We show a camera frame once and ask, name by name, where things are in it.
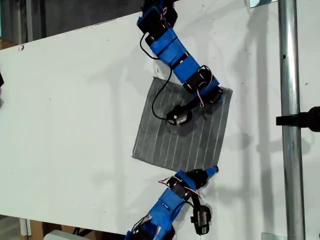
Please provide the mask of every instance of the black bracket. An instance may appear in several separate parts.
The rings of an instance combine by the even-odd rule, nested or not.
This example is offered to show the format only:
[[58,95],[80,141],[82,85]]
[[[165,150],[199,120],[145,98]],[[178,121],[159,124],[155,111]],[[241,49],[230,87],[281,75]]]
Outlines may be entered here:
[[193,216],[190,218],[194,224],[195,232],[198,235],[204,235],[209,232],[209,223],[211,221],[210,208],[201,205],[199,208],[193,209]]
[[0,72],[0,88],[4,84],[4,79],[2,78],[1,72]]
[[320,106],[314,106],[308,112],[277,116],[276,125],[309,128],[313,132],[320,132]]

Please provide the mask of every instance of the white stripe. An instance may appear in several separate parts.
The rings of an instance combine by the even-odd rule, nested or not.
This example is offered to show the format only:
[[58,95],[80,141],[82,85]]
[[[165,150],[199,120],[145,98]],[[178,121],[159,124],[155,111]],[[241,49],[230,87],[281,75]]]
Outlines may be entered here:
[[175,148],[174,148],[174,154],[173,154],[172,167],[173,167],[174,161],[175,161],[175,156],[176,156],[176,151],[177,151],[177,145],[178,145],[179,136],[180,136],[180,135],[178,134],[178,137],[176,138],[176,142],[175,142]]
[[[178,95],[176,96],[176,100],[178,100],[179,99],[179,96],[180,96],[180,92],[181,92],[181,88],[182,87],[180,87],[180,90],[179,90],[179,93],[178,93]],[[165,156],[165,162],[164,162],[164,167],[166,167],[166,165],[167,165],[167,160],[168,160],[168,152],[169,152],[169,147],[170,147],[170,142],[171,142],[171,135],[172,135],[172,131],[170,131],[170,138],[169,138],[169,145],[168,145],[168,149],[166,150],[166,156]]]
[[214,146],[214,151],[213,151],[213,156],[212,156],[212,161],[211,161],[211,165],[213,164],[214,162],[214,159],[215,159],[215,154],[216,154],[216,147],[217,147],[217,143],[218,143],[218,138],[219,138],[219,133],[220,133],[220,127],[221,127],[221,120],[222,120],[222,117],[224,115],[224,106],[225,106],[225,100],[223,101],[223,104],[222,104],[222,111],[221,111],[221,117],[220,117],[220,121],[219,121],[219,128],[218,128],[218,133],[216,135],[216,141],[215,141],[215,146]]
[[201,143],[201,139],[202,139],[202,135],[203,135],[202,133],[203,133],[203,130],[204,130],[204,125],[205,125],[205,120],[203,119],[202,128],[201,128],[201,136],[200,136],[200,140],[199,140],[198,149],[197,149],[197,151],[196,151],[194,169],[196,169],[196,164],[197,164],[197,160],[198,160],[198,153],[199,153],[200,143]]
[[[164,88],[163,95],[162,95],[162,98],[161,98],[161,101],[160,101],[160,105],[161,105],[161,103],[162,103],[162,100],[164,99],[164,96],[165,96],[165,93],[166,93],[166,89],[167,89],[167,88],[165,87],[165,88]],[[162,121],[163,121],[163,120],[160,120],[160,121],[159,121],[158,131],[156,131],[156,137],[155,137],[154,146],[153,146],[153,154],[152,154],[151,163],[154,162],[156,143],[157,143],[158,134],[159,134],[159,130],[160,130],[160,126],[161,126]]]
[[192,132],[192,138],[191,138],[191,144],[190,144],[188,159],[186,161],[186,168],[185,168],[186,171],[188,170],[189,157],[190,157],[190,152],[191,152],[192,141],[194,140],[194,134],[195,134],[195,130],[193,130],[193,132]]
[[145,130],[145,133],[144,133],[144,138],[143,138],[143,142],[142,142],[142,145],[141,145],[141,151],[140,151],[140,156],[139,158],[141,158],[141,154],[142,154],[142,151],[143,151],[143,146],[144,146],[144,143],[145,143],[145,140],[146,140],[146,135],[147,135],[147,132],[148,132],[148,127],[149,127],[149,122],[150,122],[150,116],[151,116],[151,113],[152,113],[152,110],[150,110],[150,114],[149,114],[149,119],[148,119],[148,123],[146,125],[146,130]]
[[211,128],[212,128],[212,123],[214,122],[214,114],[212,113],[212,118],[211,118],[211,125],[210,125],[210,129],[209,129],[209,137],[208,137],[208,141],[206,143],[206,147],[205,147],[205,154],[204,154],[204,158],[203,158],[203,165],[202,165],[202,169],[204,169],[205,167],[205,162],[206,162],[206,156],[207,156],[207,151],[208,151],[208,145],[209,145],[209,141],[210,141],[210,137],[211,137]]
[[[149,96],[147,96],[146,103],[148,103],[148,100],[149,100],[150,98],[151,98],[151,94],[149,94]],[[137,146],[138,146],[138,142],[139,142],[139,136],[140,136],[140,134],[137,135],[136,145],[134,146],[133,154],[136,153]]]

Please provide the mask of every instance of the electrical wire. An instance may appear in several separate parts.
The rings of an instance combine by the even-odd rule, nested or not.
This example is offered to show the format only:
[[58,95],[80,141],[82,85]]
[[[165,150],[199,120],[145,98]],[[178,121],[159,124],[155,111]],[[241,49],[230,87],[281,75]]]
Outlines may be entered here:
[[153,57],[153,56],[151,56],[151,55],[142,47],[142,40],[144,39],[145,35],[146,35],[146,32],[142,35],[142,38],[141,38],[141,40],[140,40],[140,48],[142,49],[142,51],[144,51],[145,54],[147,54],[147,56],[148,56],[149,58],[154,59],[154,60],[159,60],[158,57]]
[[28,220],[27,219],[25,219],[25,230],[26,230],[26,240],[29,240]]
[[187,189],[187,190],[189,190],[190,192],[194,193],[195,195],[197,195],[197,196],[200,198],[200,194],[197,193],[196,191],[194,191],[194,190],[192,190],[191,188],[186,187],[186,186],[185,186],[184,188]]
[[[143,47],[142,47],[142,40],[144,39],[146,33],[143,34],[141,40],[140,40],[140,48],[142,49],[142,51],[144,51],[144,53],[151,59],[154,59],[154,60],[160,60],[158,57],[153,57],[151,56]],[[153,115],[157,118],[157,119],[160,119],[160,120],[166,120],[166,118],[164,117],[160,117],[158,116],[156,113],[155,113],[155,110],[154,110],[154,104],[155,104],[155,101],[157,99],[157,97],[159,96],[159,94],[161,93],[161,91],[166,87],[166,85],[168,84],[171,76],[172,76],[172,69],[170,68],[170,75],[168,77],[168,79],[166,80],[165,84],[162,86],[162,88],[158,91],[158,93],[155,95],[154,99],[153,99],[153,102],[152,102],[152,105],[151,105],[151,110],[152,110],[152,113]]]
[[146,216],[143,216],[139,221],[137,221],[134,225],[133,225],[133,227],[132,227],[132,229],[131,229],[131,233],[133,234],[134,233],[134,230],[135,230],[135,228],[137,227],[137,225],[145,218]]
[[[163,179],[163,180],[159,180],[158,183],[160,184],[163,184],[163,185],[166,185],[168,188],[170,188],[169,184],[167,182],[165,182],[165,180],[167,180],[169,177]],[[182,182],[181,179],[177,178],[176,176],[172,176],[172,178],[175,178],[177,179],[180,183]],[[194,191],[193,189],[189,188],[189,187],[186,187],[186,186],[183,186],[185,189],[187,189],[188,191],[194,193],[195,195],[197,195],[199,198],[201,197],[200,194],[196,191]]]
[[200,95],[200,92],[199,92],[198,88],[196,89],[196,93],[198,94],[198,97],[200,99],[200,108],[203,108],[205,106],[205,103],[204,103],[204,101],[203,101],[203,99],[202,99],[202,97]]
[[177,209],[178,209],[181,205],[183,205],[183,204],[189,204],[192,208],[194,208],[194,205],[193,205],[191,202],[189,202],[189,201],[182,201],[182,202],[180,202],[180,203],[174,208],[174,210],[172,211],[171,216],[170,216],[170,220],[172,220],[172,217],[173,217],[174,213],[175,213],[175,212],[177,211]]
[[155,113],[155,110],[154,110],[154,105],[155,105],[155,101],[157,99],[157,97],[159,96],[159,94],[162,92],[162,90],[166,87],[166,85],[168,84],[170,78],[171,78],[171,75],[172,75],[172,69],[170,68],[170,75],[168,77],[168,79],[166,80],[165,84],[163,84],[163,86],[160,88],[160,90],[158,91],[158,93],[155,95],[154,99],[153,99],[153,102],[152,102],[152,105],[151,105],[151,110],[152,110],[152,113],[153,115],[157,118],[157,119],[160,119],[160,120],[166,120],[166,118],[164,117],[160,117],[158,116],[156,113]]
[[79,232],[77,235],[80,236],[80,237],[85,237],[91,232],[92,232],[91,229],[84,229],[83,231]]
[[80,231],[80,227],[76,227],[74,230],[73,230],[73,235],[77,235]]
[[198,88],[196,89],[196,93],[197,93],[197,95],[198,95],[198,97],[199,97],[199,99],[200,99],[200,108],[203,108],[203,107],[205,106],[205,102],[203,101],[200,92],[203,92],[203,91],[207,90],[207,88],[210,86],[212,80],[214,79],[214,75],[212,74],[211,69],[210,69],[208,66],[206,66],[206,65],[202,65],[201,68],[202,68],[202,67],[205,67],[205,68],[209,69],[210,74],[211,74],[211,80],[210,80],[209,84],[206,86],[205,89],[203,89],[203,90],[201,90],[201,91],[199,91]]
[[167,13],[167,7],[165,7],[163,9],[163,12],[161,13],[160,21],[162,21],[162,19],[164,19],[164,16],[166,15],[166,13]]

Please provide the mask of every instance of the gray towel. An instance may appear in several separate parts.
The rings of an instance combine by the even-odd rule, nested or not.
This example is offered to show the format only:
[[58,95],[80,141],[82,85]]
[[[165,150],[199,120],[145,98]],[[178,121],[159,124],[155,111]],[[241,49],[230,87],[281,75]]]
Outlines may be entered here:
[[[222,88],[223,101],[213,106],[195,108],[193,117],[185,125],[173,126],[156,118],[152,102],[165,83],[154,77],[143,109],[132,157],[173,171],[207,169],[218,164],[224,140],[232,90]],[[169,82],[154,104],[158,116],[177,104],[185,105],[193,99],[182,85]]]

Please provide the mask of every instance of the white board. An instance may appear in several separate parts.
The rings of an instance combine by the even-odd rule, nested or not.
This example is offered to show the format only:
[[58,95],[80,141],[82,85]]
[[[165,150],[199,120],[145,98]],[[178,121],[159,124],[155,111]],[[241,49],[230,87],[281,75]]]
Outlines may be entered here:
[[[320,105],[319,7],[298,1],[302,111]],[[187,50],[233,89],[220,172],[201,191],[213,212],[201,239],[285,236],[277,4],[184,0],[176,10]],[[153,76],[169,73],[140,50],[138,16],[0,51],[0,214],[125,234],[164,191],[157,180],[173,172],[131,158]],[[302,130],[308,240],[319,235],[319,145]],[[179,240],[198,239],[187,210]]]

